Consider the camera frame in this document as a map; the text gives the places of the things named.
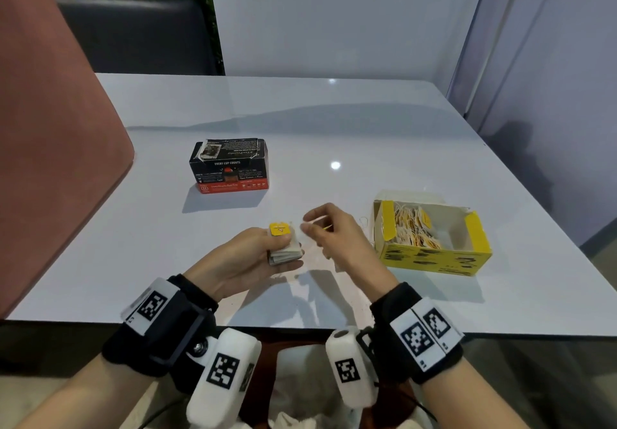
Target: hand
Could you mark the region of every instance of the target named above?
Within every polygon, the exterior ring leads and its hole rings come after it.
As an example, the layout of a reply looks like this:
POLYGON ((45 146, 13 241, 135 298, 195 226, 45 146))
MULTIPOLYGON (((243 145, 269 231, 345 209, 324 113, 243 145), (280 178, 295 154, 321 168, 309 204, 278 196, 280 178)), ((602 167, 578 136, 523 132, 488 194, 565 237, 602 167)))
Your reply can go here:
POLYGON ((300 268, 301 260, 274 267, 268 264, 268 251, 282 249, 290 242, 289 234, 273 237, 266 229, 249 228, 212 250, 184 276, 219 302, 251 289, 262 279, 300 268))
POLYGON ((323 255, 344 269, 372 302, 398 285, 352 215, 326 203, 306 213, 304 221, 302 232, 317 242, 323 255))

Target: black leather chair backrest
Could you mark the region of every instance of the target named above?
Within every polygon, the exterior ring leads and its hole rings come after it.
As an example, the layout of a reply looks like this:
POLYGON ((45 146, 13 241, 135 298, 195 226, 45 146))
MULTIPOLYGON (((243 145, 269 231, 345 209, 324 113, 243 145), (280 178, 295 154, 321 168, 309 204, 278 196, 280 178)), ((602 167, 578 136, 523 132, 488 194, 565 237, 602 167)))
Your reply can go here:
POLYGON ((195 0, 56 0, 99 73, 218 74, 195 0))

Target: open yellow box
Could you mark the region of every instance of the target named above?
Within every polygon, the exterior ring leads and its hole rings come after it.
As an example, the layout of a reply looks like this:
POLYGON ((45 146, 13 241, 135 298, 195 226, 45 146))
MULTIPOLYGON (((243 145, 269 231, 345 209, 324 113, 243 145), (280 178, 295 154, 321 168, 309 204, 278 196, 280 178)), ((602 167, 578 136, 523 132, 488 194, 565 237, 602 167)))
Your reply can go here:
POLYGON ((474 276, 492 255, 482 222, 475 211, 439 202, 427 203, 422 200, 422 196, 414 201, 412 194, 405 196, 401 192, 384 191, 380 196, 392 194, 399 199, 375 199, 373 206, 375 249, 385 266, 474 276), (392 242, 396 238, 395 202, 403 206, 420 206, 431 219, 433 230, 443 248, 431 249, 392 242))

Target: cardboard box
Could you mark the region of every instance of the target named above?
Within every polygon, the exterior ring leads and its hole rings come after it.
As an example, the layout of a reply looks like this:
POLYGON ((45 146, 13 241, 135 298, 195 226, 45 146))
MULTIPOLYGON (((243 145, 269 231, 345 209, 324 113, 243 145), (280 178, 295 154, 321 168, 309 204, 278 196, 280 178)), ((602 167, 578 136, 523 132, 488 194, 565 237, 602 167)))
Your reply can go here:
POLYGON ((268 148, 262 139, 205 140, 189 160, 203 194, 268 189, 268 148))
POLYGON ((412 193, 383 191, 375 199, 373 211, 375 249, 387 267, 474 276, 492 255, 480 217, 469 208, 449 206, 426 194, 414 197, 412 193), (429 215, 443 248, 389 242, 396 237, 394 202, 420 206, 429 215))

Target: white tabletop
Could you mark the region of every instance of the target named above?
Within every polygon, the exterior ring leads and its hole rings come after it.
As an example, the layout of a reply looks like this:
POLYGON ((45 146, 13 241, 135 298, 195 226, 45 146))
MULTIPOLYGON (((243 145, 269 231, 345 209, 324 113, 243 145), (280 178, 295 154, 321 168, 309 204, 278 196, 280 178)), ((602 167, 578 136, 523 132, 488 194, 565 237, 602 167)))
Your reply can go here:
MULTIPOLYGON (((399 189, 440 194, 484 223, 494 254, 476 277, 393 269, 461 331, 617 336, 615 290, 430 83, 99 79, 128 128, 135 164, 10 319, 119 322, 154 278, 183 272, 244 228, 299 223, 326 201, 363 222, 381 189, 399 189), (198 194, 191 150, 222 137, 266 140, 268 191, 198 194)), ((301 241, 303 269, 224 300, 217 322, 367 324, 366 297, 301 241)))

